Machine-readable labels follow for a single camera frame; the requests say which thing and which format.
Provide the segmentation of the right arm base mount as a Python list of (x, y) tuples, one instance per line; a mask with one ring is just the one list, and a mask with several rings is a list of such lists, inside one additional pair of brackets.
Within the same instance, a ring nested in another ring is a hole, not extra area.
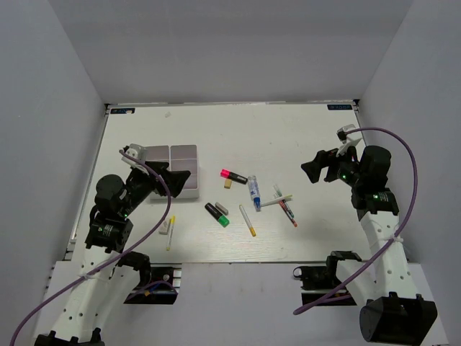
[(302, 283), (302, 305), (314, 302), (341, 283), (336, 269), (338, 262), (344, 260), (362, 261), (355, 252), (332, 251), (324, 264), (299, 266), (292, 271), (294, 279)]

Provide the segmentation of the pink black highlighter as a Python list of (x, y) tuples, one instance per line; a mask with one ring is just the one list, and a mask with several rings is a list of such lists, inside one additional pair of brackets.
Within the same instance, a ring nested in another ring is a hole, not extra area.
[(230, 179), (234, 182), (238, 182), (242, 185), (246, 185), (248, 179), (242, 175), (236, 174), (234, 172), (228, 171), (227, 169), (222, 169), (220, 172), (220, 176), (226, 179)]

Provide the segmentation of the clear glue bottle blue cap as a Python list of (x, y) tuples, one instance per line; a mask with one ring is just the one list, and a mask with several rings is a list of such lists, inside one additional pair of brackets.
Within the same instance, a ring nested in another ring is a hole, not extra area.
[(258, 182), (255, 175), (251, 175), (248, 177), (248, 187), (255, 210), (259, 212), (261, 210), (261, 198)]

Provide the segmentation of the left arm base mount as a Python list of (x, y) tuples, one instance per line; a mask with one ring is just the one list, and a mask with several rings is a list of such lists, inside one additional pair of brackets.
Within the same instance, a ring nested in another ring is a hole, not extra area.
[(181, 278), (181, 265), (151, 265), (150, 282), (136, 287), (124, 304), (171, 306), (179, 295)]

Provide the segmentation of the white eraser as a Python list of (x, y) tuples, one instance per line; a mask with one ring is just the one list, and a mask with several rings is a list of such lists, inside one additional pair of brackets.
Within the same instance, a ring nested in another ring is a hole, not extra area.
[(164, 221), (158, 228), (158, 233), (161, 235), (168, 235), (169, 234), (169, 222)]

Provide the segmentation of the grey eraser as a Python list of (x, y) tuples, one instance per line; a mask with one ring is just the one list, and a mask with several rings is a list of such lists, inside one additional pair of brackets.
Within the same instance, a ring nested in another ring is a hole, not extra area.
[(219, 202), (216, 202), (215, 203), (215, 207), (225, 216), (227, 216), (229, 214), (229, 211), (228, 209), (223, 206), (222, 204), (220, 204)]

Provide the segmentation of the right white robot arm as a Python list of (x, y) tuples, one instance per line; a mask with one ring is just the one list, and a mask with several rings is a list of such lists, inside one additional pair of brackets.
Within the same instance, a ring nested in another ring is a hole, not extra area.
[(393, 345), (421, 345), (437, 318), (433, 301), (425, 300), (414, 284), (403, 248), (396, 235), (400, 226), (399, 208), (387, 188), (390, 152), (367, 146), (362, 155), (355, 147), (344, 153), (335, 148), (319, 151), (302, 170), (317, 183), (326, 169), (325, 182), (337, 179), (351, 188), (352, 206), (367, 237), (373, 273), (353, 252), (333, 252), (325, 269), (333, 287), (345, 285), (360, 306), (359, 327), (367, 342)]

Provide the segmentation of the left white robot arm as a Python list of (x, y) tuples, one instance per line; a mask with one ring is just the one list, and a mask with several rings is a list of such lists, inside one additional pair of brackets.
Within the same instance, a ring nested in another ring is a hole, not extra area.
[(166, 162), (128, 164), (127, 179), (108, 174), (97, 182), (78, 282), (51, 331), (38, 335), (36, 345), (103, 345), (110, 311), (132, 289), (151, 282), (148, 256), (124, 251), (133, 230), (129, 216), (152, 192), (177, 197), (191, 173), (171, 172)]

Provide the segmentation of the beige eraser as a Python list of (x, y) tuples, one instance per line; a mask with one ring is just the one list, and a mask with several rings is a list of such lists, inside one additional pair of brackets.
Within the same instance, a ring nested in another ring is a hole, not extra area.
[(232, 182), (231, 182), (229, 179), (227, 179), (227, 180), (225, 181), (225, 183), (224, 183), (224, 188), (230, 189), (230, 188), (231, 188), (231, 184), (232, 184)]

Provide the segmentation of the yellow capped white marker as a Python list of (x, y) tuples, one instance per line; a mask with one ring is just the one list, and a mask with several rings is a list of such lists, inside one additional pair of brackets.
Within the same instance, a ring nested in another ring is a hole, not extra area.
[(244, 219), (247, 227), (249, 228), (249, 231), (250, 231), (251, 235), (253, 237), (256, 237), (256, 231), (255, 231), (255, 229), (254, 229), (254, 227), (253, 227), (253, 225), (252, 225), (252, 223), (251, 223), (251, 221), (250, 221), (250, 219), (248, 217), (248, 214), (246, 213), (245, 208), (242, 205), (239, 205), (239, 210), (241, 212), (241, 215), (243, 216), (243, 219)]

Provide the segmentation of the green black highlighter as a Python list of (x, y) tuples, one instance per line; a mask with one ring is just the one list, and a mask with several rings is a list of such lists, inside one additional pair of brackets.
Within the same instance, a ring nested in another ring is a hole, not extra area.
[(230, 221), (214, 205), (207, 203), (205, 210), (222, 226), (226, 227)]

